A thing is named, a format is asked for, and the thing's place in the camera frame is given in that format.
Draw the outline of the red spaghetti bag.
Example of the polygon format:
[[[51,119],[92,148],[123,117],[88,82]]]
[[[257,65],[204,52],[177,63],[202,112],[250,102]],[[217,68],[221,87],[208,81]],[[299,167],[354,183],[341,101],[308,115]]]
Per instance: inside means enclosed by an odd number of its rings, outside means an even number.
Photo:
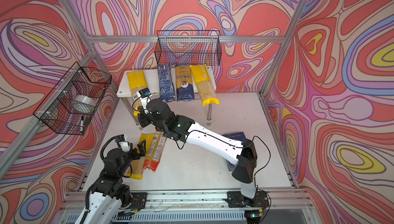
[[[163,132],[159,131],[147,136],[147,153],[145,156],[143,170],[150,169],[154,172],[157,170],[166,139],[167,138],[163,135]]]

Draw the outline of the blue spaghetti box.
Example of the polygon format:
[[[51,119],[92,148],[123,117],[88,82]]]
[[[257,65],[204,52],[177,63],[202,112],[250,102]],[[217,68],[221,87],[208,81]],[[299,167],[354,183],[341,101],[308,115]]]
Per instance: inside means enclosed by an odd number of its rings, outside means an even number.
[[[175,88],[172,82],[169,64],[158,65],[160,98],[164,102],[176,101]]]

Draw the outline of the dark blue spaghetti bag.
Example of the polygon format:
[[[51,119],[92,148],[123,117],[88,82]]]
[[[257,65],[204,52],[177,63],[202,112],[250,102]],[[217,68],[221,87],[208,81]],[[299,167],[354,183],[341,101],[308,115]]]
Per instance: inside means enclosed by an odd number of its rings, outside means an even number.
[[[191,69],[187,65],[175,67],[176,97],[178,102],[195,99]]]

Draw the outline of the yellow spaghetti bag long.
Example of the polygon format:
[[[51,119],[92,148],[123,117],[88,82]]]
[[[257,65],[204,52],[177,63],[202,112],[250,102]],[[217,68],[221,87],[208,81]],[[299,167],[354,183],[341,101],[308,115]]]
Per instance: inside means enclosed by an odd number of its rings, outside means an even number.
[[[132,71],[127,73],[127,80],[133,98],[133,115],[137,116],[139,113],[143,112],[137,109],[141,108],[141,103],[138,100],[137,92],[147,87],[144,71]]]

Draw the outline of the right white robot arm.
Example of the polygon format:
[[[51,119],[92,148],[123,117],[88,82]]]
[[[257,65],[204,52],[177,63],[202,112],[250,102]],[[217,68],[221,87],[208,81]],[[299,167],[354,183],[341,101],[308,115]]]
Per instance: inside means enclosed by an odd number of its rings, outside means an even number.
[[[189,117],[176,115],[160,98],[142,98],[141,105],[134,108],[134,116],[143,128],[152,124],[175,142],[196,145],[226,159],[235,166],[231,174],[240,182],[242,196],[255,197],[254,170],[258,155],[252,140],[234,140],[210,131]]]

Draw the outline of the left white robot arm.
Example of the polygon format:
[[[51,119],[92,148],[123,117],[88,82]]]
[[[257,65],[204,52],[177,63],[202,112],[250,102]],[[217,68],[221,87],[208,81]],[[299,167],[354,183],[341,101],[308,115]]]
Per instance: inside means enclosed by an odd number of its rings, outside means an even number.
[[[85,194],[85,207],[77,224],[108,224],[115,215],[134,216],[145,208],[147,193],[133,197],[130,186],[123,183],[131,163],[146,155],[146,141],[134,148],[124,135],[110,138],[100,150],[104,168]]]

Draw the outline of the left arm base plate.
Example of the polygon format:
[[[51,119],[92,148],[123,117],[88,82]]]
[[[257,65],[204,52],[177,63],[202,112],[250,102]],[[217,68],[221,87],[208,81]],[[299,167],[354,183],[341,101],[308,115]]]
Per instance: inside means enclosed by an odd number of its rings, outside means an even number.
[[[147,192],[128,193],[121,197],[121,209],[141,210],[144,209],[147,202]]]

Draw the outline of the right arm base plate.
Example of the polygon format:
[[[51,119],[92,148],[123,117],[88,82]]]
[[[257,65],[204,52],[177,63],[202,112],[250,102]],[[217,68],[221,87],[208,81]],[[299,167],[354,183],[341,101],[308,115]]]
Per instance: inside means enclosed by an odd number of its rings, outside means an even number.
[[[247,198],[240,191],[228,191],[224,201],[230,208],[260,208],[265,209],[270,206],[270,200],[265,191],[257,190],[254,198]]]

